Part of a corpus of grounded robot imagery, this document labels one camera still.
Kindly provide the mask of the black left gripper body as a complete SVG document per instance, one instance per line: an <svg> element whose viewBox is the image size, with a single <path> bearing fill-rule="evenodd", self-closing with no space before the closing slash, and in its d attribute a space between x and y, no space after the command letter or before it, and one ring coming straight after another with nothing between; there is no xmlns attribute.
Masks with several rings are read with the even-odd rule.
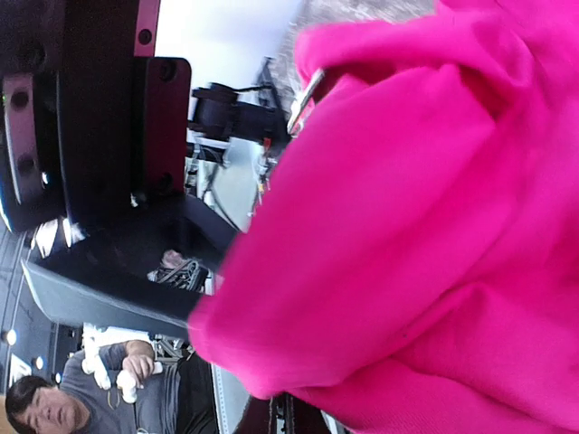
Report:
<svg viewBox="0 0 579 434"><path fill-rule="evenodd" d="M110 222L181 194L191 68L156 56L157 1L1 4L1 215Z"/></svg>

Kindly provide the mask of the round brooch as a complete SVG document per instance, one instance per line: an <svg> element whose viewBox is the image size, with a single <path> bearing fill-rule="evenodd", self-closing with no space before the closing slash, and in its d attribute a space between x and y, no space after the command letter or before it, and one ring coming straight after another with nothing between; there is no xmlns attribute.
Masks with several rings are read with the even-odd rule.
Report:
<svg viewBox="0 0 579 434"><path fill-rule="evenodd" d="M306 112L310 101L313 99L314 93L322 80L325 78L325 71L317 69L307 86L301 90L290 106L289 120L287 122L287 133L295 137L303 128Z"/></svg>

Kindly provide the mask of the magenta t-shirt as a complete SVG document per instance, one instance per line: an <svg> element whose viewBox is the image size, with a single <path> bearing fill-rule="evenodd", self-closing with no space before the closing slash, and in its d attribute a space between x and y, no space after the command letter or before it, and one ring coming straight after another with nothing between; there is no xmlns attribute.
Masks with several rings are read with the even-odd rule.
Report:
<svg viewBox="0 0 579 434"><path fill-rule="evenodd" d="M199 355L355 433L575 433L578 4L326 24L295 61L315 105Z"/></svg>

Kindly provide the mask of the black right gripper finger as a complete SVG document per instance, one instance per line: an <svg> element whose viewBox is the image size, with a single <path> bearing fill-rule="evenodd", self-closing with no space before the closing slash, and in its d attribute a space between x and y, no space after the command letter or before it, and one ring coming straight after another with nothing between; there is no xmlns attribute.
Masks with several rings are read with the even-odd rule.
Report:
<svg viewBox="0 0 579 434"><path fill-rule="evenodd" d="M288 393L268 400L251 396L234 432L323 434L326 432L326 422L318 408Z"/></svg>

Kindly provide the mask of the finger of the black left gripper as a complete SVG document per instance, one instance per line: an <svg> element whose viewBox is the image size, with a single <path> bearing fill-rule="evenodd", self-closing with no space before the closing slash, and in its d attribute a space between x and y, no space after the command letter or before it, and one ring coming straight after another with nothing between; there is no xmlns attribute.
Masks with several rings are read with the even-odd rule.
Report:
<svg viewBox="0 0 579 434"><path fill-rule="evenodd" d="M186 340L188 318L202 299L198 292L99 266L60 274L27 262L23 269L35 304L67 326L113 326Z"/></svg>
<svg viewBox="0 0 579 434"><path fill-rule="evenodd" d="M40 262L43 294L193 294L237 231L186 195L133 210Z"/></svg>

